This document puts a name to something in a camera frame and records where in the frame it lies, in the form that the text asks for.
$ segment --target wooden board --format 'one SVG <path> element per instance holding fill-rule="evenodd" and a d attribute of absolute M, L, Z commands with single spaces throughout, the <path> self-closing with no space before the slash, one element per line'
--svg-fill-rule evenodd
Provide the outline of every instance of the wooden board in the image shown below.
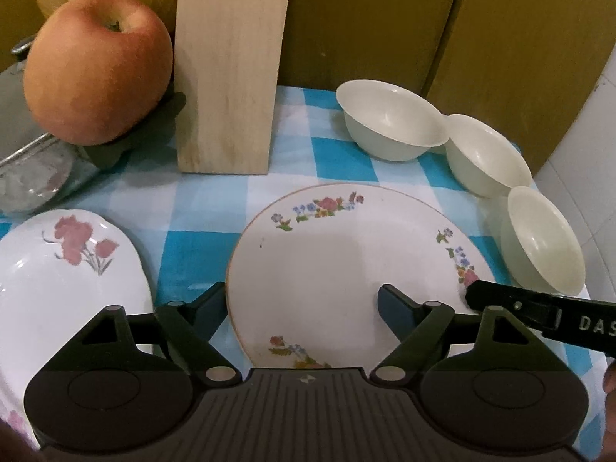
<path fill-rule="evenodd" d="M 536 173 L 616 41 L 616 0 L 456 0 L 424 93 L 517 143 Z"/>
<path fill-rule="evenodd" d="M 183 172 L 266 174 L 288 0 L 178 0 Z"/>
<path fill-rule="evenodd" d="M 289 0 L 279 84 L 335 90 L 355 78 L 419 92 L 453 0 Z"/>
<path fill-rule="evenodd" d="M 38 32 L 44 20 L 36 0 L 0 0 L 0 72 L 16 61 L 10 49 Z"/>

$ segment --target hand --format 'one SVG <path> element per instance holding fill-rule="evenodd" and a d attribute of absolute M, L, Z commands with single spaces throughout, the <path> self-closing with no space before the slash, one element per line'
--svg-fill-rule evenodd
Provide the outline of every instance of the hand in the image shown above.
<path fill-rule="evenodd" d="M 44 458 L 8 424 L 0 420 L 0 460 L 2 462 L 43 462 Z"/>
<path fill-rule="evenodd" d="M 606 397 L 606 433 L 603 435 L 603 449 L 597 462 L 616 461 L 616 362 L 612 363 L 603 379 Z"/>

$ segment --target apple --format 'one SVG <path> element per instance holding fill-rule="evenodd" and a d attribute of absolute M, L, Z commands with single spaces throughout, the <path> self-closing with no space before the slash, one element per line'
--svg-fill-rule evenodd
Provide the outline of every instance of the apple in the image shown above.
<path fill-rule="evenodd" d="M 69 0 L 36 35 L 23 91 L 45 131 L 72 144 L 103 144 L 156 106 L 172 68 L 169 33 L 140 1 Z"/>

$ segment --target metal lid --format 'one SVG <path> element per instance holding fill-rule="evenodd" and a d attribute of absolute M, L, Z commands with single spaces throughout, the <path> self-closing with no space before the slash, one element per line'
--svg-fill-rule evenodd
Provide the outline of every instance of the metal lid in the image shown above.
<path fill-rule="evenodd" d="M 0 73 L 0 167 L 53 138 L 32 118 L 23 95 L 23 63 Z"/>

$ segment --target bowl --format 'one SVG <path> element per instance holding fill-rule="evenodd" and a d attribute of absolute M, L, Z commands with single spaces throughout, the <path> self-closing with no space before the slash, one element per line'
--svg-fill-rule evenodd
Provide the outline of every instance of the bowl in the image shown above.
<path fill-rule="evenodd" d="M 580 244 L 567 219 L 539 191 L 519 186 L 509 192 L 500 247 L 509 272 L 524 288 L 574 297 L 584 287 Z"/>
<path fill-rule="evenodd" d="M 436 107 L 402 87 L 352 80 L 336 91 L 350 136 L 361 149 L 388 161 L 409 161 L 449 136 Z"/>
<path fill-rule="evenodd" d="M 522 155 L 503 135 L 464 114 L 445 117 L 447 162 L 470 192 L 492 198 L 516 186 L 530 186 L 532 174 Z"/>

